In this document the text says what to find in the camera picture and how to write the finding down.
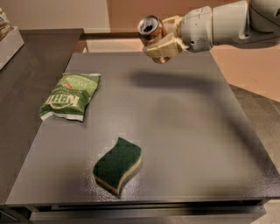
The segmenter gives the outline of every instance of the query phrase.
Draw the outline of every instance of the chip bag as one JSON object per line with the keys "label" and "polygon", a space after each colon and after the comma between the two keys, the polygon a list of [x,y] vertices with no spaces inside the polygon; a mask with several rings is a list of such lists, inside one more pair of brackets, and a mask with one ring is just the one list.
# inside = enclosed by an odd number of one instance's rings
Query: chip bag
{"label": "chip bag", "polygon": [[58,116],[82,122],[100,77],[99,73],[64,73],[40,108],[41,119]]}

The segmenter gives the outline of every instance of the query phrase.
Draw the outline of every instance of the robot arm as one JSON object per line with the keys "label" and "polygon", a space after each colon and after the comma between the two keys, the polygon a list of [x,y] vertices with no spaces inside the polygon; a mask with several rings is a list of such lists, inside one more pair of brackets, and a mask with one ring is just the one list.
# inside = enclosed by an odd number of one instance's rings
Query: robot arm
{"label": "robot arm", "polygon": [[183,50],[208,51],[213,46],[262,48],[278,44],[280,1],[251,0],[192,10],[184,17],[160,21],[155,16],[138,25],[143,51],[157,63],[165,63]]}

